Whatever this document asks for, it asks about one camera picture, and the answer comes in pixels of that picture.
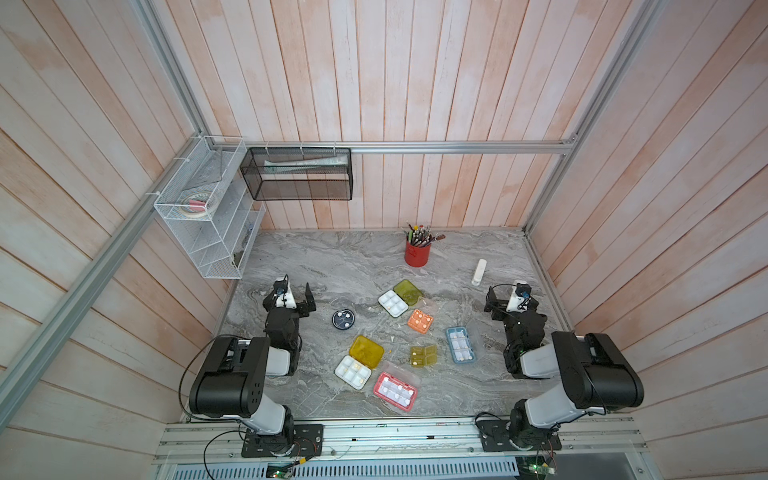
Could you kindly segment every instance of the wooden wall panel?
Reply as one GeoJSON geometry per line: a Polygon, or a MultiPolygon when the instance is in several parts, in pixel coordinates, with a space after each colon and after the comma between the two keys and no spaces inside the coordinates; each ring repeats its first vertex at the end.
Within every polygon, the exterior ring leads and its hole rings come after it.
{"type": "MultiPolygon", "coordinates": [[[[5,370],[193,129],[123,2],[3,2],[0,58],[5,370]]],[[[0,477],[141,477],[226,290],[153,223],[0,435],[0,477]]]]}
{"type": "MultiPolygon", "coordinates": [[[[212,131],[483,141],[570,137],[641,1],[155,3],[212,131]]],[[[352,201],[272,201],[271,226],[518,227],[554,166],[551,155],[353,163],[352,201]]]]}
{"type": "Polygon", "coordinates": [[[762,0],[671,2],[533,230],[576,332],[639,372],[665,478],[768,472],[766,27],[762,0]]]}

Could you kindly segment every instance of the red pencil cup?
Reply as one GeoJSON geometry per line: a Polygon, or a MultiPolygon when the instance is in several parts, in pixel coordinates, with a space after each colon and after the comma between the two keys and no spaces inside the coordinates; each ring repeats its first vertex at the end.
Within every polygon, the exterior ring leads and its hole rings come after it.
{"type": "Polygon", "coordinates": [[[432,245],[426,247],[414,247],[406,242],[406,263],[410,266],[425,266],[429,260],[429,249],[432,245]]]}

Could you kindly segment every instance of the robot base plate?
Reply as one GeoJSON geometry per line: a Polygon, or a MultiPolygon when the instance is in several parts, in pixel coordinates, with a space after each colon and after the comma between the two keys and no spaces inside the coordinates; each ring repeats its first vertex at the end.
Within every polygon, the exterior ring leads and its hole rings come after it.
{"type": "MultiPolygon", "coordinates": [[[[520,452],[525,450],[512,443],[512,440],[509,438],[509,431],[507,430],[508,420],[478,420],[477,423],[478,427],[487,433],[487,435],[480,435],[483,452],[520,452]]],[[[551,437],[551,442],[554,450],[561,450],[563,448],[557,435],[551,437]]],[[[540,449],[549,450],[549,443],[542,443],[540,449]]]]}
{"type": "MultiPolygon", "coordinates": [[[[275,458],[275,455],[272,453],[276,448],[274,437],[270,437],[272,436],[265,435],[262,437],[256,435],[253,430],[249,430],[246,433],[243,451],[241,452],[243,458],[275,458]]],[[[302,457],[319,456],[323,451],[323,425],[319,423],[295,425],[293,427],[293,439],[299,443],[300,450],[298,452],[295,449],[291,451],[285,456],[286,460],[298,455],[302,457]],[[315,449],[313,442],[317,445],[316,452],[313,452],[315,449]]]]}

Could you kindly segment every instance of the gray marble surface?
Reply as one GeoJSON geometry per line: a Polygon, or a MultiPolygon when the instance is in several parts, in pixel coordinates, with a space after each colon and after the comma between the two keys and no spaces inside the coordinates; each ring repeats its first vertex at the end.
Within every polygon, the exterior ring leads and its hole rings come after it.
{"type": "Polygon", "coordinates": [[[262,336],[266,312],[261,301],[273,281],[287,273],[299,300],[303,300],[304,283],[310,283],[317,311],[301,319],[304,347],[299,369],[294,376],[269,378],[265,390],[298,418],[470,415],[482,410],[509,414],[519,399],[544,392],[557,382],[513,379],[502,356],[503,325],[482,311],[489,286],[524,280],[541,302],[538,312],[549,317],[548,336],[556,328],[549,298],[541,291],[520,232],[447,232],[443,241],[432,245],[429,262],[422,268],[408,266],[404,251],[404,235],[396,232],[259,233],[222,333],[262,336]],[[470,280],[481,258],[488,266],[481,285],[475,287],[470,280]],[[403,279],[425,294],[422,309],[435,317],[425,335],[406,325],[411,310],[394,319],[378,304],[379,296],[403,279]],[[342,308],[356,314],[354,326],[346,331],[331,324],[333,313],[342,308]],[[482,338],[477,362],[454,364],[445,338],[445,329],[451,326],[467,326],[482,338]],[[420,378],[410,413],[373,395],[381,366],[360,391],[334,375],[358,335],[383,346],[383,360],[420,378]],[[438,347],[437,365],[411,368],[411,346],[429,344],[438,347]]]}

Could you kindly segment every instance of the orange pill box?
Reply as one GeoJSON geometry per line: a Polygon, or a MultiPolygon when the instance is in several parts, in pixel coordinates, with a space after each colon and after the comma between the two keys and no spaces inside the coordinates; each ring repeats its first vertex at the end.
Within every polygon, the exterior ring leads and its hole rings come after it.
{"type": "Polygon", "coordinates": [[[433,320],[430,315],[421,310],[413,310],[411,318],[408,319],[408,326],[419,333],[427,333],[429,327],[432,326],[433,320]]]}

